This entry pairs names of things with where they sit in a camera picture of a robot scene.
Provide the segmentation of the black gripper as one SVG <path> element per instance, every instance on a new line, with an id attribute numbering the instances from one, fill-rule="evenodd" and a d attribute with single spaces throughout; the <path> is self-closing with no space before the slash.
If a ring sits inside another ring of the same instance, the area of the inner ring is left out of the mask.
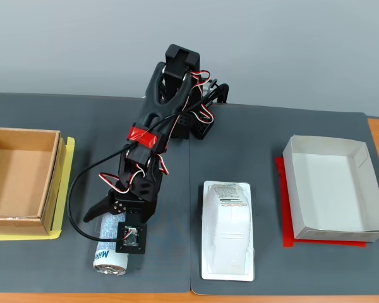
<path id="1" fill-rule="evenodd" d="M 133 181 L 129 192 L 122 194 L 110 189 L 105 198 L 93 205 L 83 217 L 84 222 L 110 213 L 128 213 L 137 215 L 141 224 L 146 224 L 154 215 L 157 207 L 157 195 L 160 190 L 160 177 L 146 177 Z"/>

